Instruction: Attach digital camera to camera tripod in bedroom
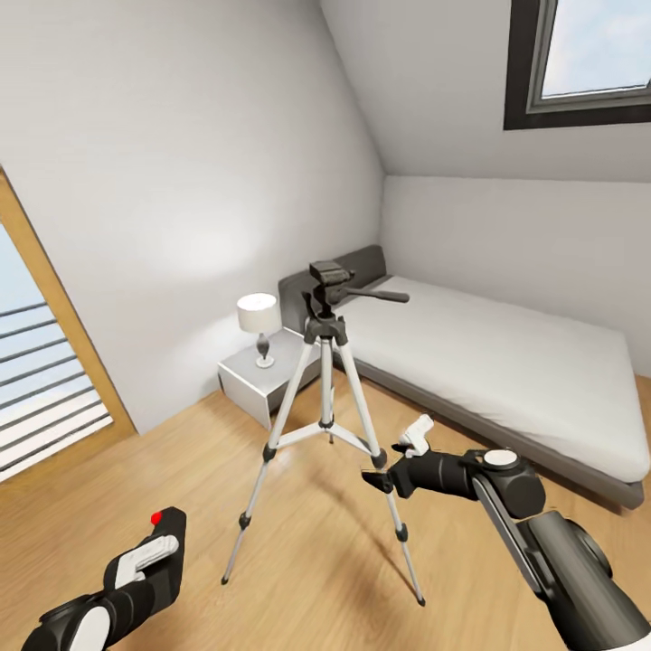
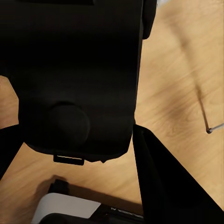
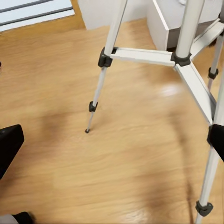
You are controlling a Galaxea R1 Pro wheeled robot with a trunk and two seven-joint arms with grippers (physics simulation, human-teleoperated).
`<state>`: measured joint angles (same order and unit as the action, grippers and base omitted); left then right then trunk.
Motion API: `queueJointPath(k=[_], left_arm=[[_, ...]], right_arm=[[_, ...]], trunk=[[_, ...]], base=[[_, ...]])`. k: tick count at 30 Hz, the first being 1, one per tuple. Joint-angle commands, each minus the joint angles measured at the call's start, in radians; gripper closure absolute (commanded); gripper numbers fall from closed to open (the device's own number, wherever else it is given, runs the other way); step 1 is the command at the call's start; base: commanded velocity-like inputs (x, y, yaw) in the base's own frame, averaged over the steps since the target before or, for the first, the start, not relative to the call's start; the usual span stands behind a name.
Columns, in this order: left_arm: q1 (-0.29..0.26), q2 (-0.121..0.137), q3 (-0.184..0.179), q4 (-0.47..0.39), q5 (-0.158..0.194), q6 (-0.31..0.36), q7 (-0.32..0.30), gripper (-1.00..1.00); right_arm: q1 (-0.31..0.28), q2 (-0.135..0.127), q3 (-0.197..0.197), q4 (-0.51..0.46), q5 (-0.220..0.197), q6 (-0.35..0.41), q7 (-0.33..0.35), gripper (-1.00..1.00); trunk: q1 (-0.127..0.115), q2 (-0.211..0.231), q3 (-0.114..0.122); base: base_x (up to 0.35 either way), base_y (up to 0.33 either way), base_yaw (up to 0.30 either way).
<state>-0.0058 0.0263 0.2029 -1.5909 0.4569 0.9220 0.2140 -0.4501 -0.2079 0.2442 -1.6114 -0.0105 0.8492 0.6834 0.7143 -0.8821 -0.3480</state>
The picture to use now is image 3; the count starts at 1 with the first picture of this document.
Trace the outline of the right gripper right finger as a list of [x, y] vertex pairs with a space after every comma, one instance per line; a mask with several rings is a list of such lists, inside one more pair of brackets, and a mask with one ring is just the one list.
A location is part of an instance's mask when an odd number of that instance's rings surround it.
[[210, 131], [209, 140], [224, 161], [224, 126], [214, 124]]

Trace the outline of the camera tripod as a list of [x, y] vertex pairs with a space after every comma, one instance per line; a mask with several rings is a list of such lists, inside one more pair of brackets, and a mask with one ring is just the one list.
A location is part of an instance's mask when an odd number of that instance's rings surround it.
[[[113, 59], [172, 66], [174, 71], [177, 71], [180, 74], [209, 125], [207, 142], [210, 144], [210, 151], [203, 179], [200, 200], [196, 201], [197, 216], [195, 224], [201, 224], [202, 218], [209, 215], [213, 210], [213, 205], [208, 202], [208, 199], [220, 157], [209, 140], [210, 131], [214, 124], [224, 126], [224, 68], [217, 101], [210, 92], [212, 82], [218, 75], [217, 65], [224, 44], [224, 0], [218, 19], [216, 19], [196, 38], [194, 37], [205, 0], [186, 1], [182, 26], [175, 52], [114, 46], [127, 2], [128, 0], [116, 0], [106, 46], [102, 49], [98, 61], [98, 66], [102, 67], [102, 69], [94, 101], [91, 101], [89, 105], [91, 116], [85, 133], [89, 132], [92, 117], [98, 105], [98, 97], [100, 95], [106, 70], [107, 67], [111, 66]], [[209, 68], [209, 81], [208, 85], [206, 85], [192, 61], [216, 38], [217, 43], [213, 61], [211, 68]]]

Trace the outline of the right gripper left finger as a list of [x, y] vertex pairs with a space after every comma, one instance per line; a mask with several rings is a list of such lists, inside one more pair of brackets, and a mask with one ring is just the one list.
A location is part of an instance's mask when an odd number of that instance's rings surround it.
[[0, 180], [24, 142], [21, 125], [0, 129]]

